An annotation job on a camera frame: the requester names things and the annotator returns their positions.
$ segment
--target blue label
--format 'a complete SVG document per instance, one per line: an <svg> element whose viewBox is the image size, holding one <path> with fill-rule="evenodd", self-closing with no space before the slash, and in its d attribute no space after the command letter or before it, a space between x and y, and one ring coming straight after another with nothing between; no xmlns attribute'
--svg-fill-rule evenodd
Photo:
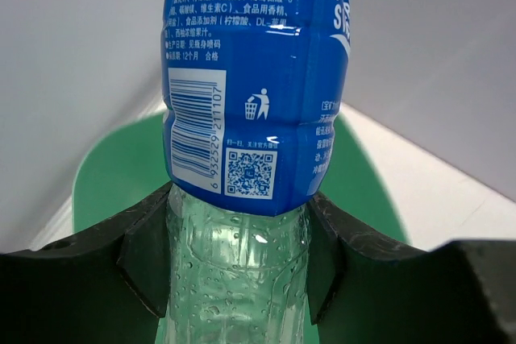
<svg viewBox="0 0 516 344"><path fill-rule="evenodd" d="M161 42L173 181L245 213L311 199L331 158L348 0L165 0Z"/></svg>

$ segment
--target clear plastic bottle bottom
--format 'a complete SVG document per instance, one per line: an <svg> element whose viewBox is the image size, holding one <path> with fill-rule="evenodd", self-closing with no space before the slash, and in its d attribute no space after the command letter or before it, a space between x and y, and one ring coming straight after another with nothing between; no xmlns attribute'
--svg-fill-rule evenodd
<svg viewBox="0 0 516 344"><path fill-rule="evenodd" d="M310 227L306 207L234 213L177 186L164 344L302 344Z"/></svg>

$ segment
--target plastic bottle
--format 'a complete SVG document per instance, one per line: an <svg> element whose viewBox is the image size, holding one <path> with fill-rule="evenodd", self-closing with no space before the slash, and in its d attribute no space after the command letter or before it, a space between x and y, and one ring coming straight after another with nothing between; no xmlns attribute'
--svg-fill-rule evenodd
<svg viewBox="0 0 516 344"><path fill-rule="evenodd" d="M348 0L165 0L167 344L302 343Z"/></svg>

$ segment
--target gray wall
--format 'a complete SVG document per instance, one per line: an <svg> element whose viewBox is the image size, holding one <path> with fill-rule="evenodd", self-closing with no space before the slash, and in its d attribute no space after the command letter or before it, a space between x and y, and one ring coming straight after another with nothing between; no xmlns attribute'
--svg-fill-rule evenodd
<svg viewBox="0 0 516 344"><path fill-rule="evenodd" d="M516 199L516 0L351 0L344 99Z"/></svg>
<svg viewBox="0 0 516 344"><path fill-rule="evenodd" d="M162 4L0 0L0 251L27 246L88 148L157 93Z"/></svg>

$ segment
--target green surface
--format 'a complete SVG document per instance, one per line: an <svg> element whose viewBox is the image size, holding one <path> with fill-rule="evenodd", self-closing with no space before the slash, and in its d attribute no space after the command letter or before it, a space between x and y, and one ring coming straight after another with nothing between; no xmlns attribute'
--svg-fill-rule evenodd
<svg viewBox="0 0 516 344"><path fill-rule="evenodd" d="M126 209L165 184L161 114L109 134L85 157L73 186L75 232ZM341 209L388 236L405 240L388 195L345 122L336 139L322 191ZM306 344L318 342L306 319Z"/></svg>

